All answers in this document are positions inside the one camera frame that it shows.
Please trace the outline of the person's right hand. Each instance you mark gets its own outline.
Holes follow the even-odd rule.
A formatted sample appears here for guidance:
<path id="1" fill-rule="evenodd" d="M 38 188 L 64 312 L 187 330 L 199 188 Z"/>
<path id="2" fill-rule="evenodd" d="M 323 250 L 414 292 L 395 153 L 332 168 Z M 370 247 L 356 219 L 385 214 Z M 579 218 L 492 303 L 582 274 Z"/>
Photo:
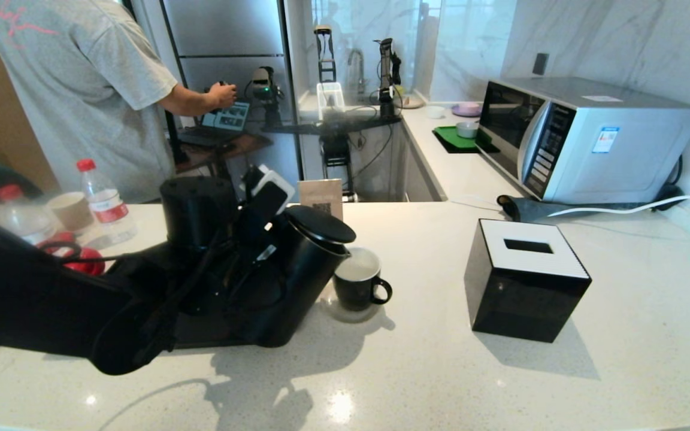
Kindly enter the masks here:
<path id="1" fill-rule="evenodd" d="M 208 110 L 230 108 L 237 100 L 237 87 L 224 82 L 216 83 L 210 87 L 206 98 Z"/>

